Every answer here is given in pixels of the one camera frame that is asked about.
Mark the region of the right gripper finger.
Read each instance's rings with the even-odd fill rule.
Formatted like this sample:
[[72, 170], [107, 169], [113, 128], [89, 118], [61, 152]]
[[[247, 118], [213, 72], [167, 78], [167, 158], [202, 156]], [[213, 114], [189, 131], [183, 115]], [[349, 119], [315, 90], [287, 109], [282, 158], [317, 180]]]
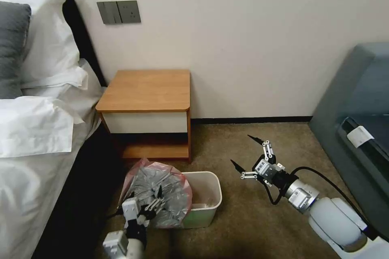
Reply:
[[234, 168], [239, 172], [240, 174], [240, 179], [241, 180], [244, 180], [244, 179], [255, 179], [257, 180], [258, 179], [258, 175], [255, 171], [249, 171], [249, 172], [246, 172], [238, 163], [236, 163], [234, 160], [230, 160], [231, 163], [234, 165]]
[[260, 144], [263, 149], [263, 157], [260, 159], [264, 159], [266, 162], [270, 164], [276, 164], [276, 156], [274, 154], [274, 151], [272, 149], [271, 143], [269, 140], [262, 140], [258, 137], [254, 137], [251, 135], [248, 135], [251, 139], [253, 139], [256, 143]]

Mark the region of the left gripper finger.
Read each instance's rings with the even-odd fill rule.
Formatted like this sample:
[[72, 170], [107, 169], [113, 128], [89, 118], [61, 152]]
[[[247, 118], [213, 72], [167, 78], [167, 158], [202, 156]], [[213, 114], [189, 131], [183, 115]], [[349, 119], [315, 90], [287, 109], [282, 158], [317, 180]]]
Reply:
[[143, 209], [142, 215], [145, 217], [145, 221], [150, 221], [154, 219], [157, 215], [157, 211], [155, 209]]
[[161, 211], [163, 209], [162, 185], [159, 186], [157, 197], [144, 208], [145, 211]]

